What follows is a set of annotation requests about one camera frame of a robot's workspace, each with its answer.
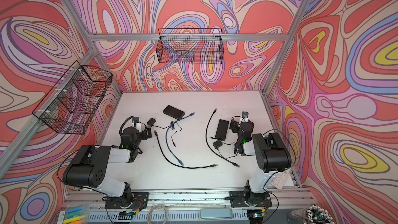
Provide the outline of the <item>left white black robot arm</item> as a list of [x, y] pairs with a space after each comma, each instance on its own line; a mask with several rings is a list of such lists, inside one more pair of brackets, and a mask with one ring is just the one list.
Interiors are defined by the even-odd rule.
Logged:
[[128, 182], [112, 177], [107, 168], [109, 164], [133, 163], [138, 155], [141, 141], [152, 138], [151, 127], [140, 122], [138, 117], [127, 118], [119, 129], [120, 145], [83, 145], [62, 175], [62, 183], [68, 186], [86, 188], [103, 194], [105, 209], [131, 208], [135, 214], [147, 207], [149, 193], [134, 194]]

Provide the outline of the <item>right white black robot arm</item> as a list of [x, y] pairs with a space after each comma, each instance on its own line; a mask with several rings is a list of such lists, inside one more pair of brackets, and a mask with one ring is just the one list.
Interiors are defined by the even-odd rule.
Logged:
[[255, 124], [248, 118], [239, 121], [231, 119], [230, 130], [237, 134], [234, 154], [254, 156], [258, 170], [246, 181], [242, 191], [230, 191], [226, 200], [232, 208], [272, 206], [271, 196], [267, 188], [277, 173], [291, 168], [292, 157], [281, 136], [274, 129], [262, 133], [253, 133]]

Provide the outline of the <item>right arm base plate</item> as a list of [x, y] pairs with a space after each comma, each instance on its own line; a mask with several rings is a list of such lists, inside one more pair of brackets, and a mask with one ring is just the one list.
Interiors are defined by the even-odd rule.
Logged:
[[229, 196], [225, 200], [230, 201], [232, 208], [264, 207], [268, 209], [273, 206], [268, 192], [254, 194], [244, 191], [230, 191]]

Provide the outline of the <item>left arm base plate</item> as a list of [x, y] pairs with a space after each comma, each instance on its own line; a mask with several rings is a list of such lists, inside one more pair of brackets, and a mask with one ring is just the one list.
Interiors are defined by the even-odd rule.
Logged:
[[106, 209], [132, 209], [139, 210], [147, 207], [149, 192], [133, 192], [130, 196], [102, 197]]

